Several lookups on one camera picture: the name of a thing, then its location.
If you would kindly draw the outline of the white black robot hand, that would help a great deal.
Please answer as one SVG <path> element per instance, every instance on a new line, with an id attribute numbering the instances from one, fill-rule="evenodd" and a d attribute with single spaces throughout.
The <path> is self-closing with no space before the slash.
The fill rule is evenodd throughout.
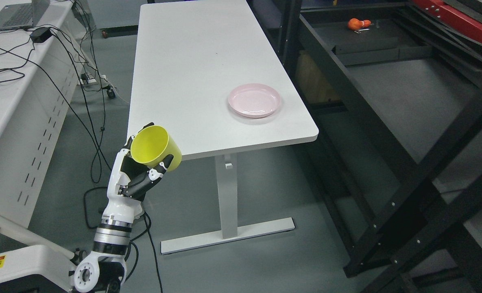
<path id="1" fill-rule="evenodd" d="M 152 125 L 156 124 L 151 122 L 140 130 Z M 168 155 L 155 167 L 136 162 L 131 157 L 131 143 L 137 133 L 129 136 L 116 154 L 107 187 L 108 204 L 101 220 L 114 219 L 132 223 L 140 214 L 140 205 L 146 192 L 161 181 L 173 160 L 173 156 Z"/>

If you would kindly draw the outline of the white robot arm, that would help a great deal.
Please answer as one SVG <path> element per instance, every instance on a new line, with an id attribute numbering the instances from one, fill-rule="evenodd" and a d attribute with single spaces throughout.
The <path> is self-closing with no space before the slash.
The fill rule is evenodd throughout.
<path id="1" fill-rule="evenodd" d="M 96 228 L 93 249 L 73 271 L 74 289 L 79 293 L 120 292 L 127 273 L 125 256 L 132 224 L 103 219 Z"/>

